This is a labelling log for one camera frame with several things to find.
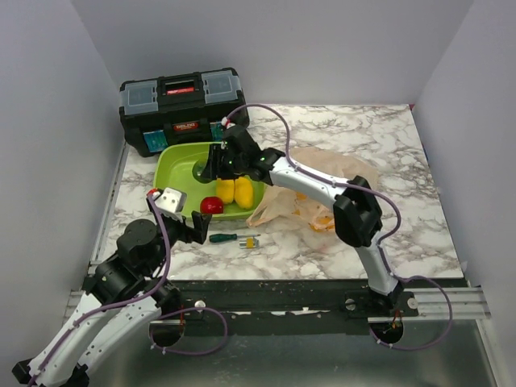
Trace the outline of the yellow fake lemon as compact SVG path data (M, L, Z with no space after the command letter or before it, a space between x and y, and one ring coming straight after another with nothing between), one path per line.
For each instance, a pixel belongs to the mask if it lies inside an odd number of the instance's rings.
M229 205L235 200L235 181L218 179L215 185L215 196L218 197L224 205Z

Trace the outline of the yellow fake mango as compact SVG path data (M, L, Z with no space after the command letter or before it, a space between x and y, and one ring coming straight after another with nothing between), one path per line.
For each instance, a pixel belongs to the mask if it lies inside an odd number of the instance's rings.
M234 200L240 209L250 210L254 202L254 189L250 180L239 177L235 180Z

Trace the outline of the translucent orange plastic bag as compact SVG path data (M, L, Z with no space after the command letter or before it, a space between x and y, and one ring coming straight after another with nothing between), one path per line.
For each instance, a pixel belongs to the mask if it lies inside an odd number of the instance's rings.
M370 164L330 150L316 147L291 148L290 156L297 162L323 173L347 180L365 178L371 188L378 187L379 173ZM246 220L249 227L258 227L275 218L287 218L315 232L335 229L333 214L325 206L305 194L278 186L267 186L260 204Z

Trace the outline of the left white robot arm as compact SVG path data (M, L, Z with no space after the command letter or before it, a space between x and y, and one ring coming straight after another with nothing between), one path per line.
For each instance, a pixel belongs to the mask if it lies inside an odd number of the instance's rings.
M169 268L177 242L206 240L210 216L137 219L117 240L115 253L83 283L80 301L52 342L12 369L26 386L87 386L100 363L154 318L171 318L182 307L180 293L158 268Z

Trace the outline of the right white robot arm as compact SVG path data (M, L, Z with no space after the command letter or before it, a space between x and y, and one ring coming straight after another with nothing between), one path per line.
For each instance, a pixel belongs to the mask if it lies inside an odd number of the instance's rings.
M204 180L234 180L250 177L270 186L291 189L331 210L335 233L355 248L368 277L372 309L392 314L400 306L403 285L389 268L381 241L382 210L368 181L360 176L348 181L296 164L275 148L261 149L247 129L233 126L220 143L210 145Z

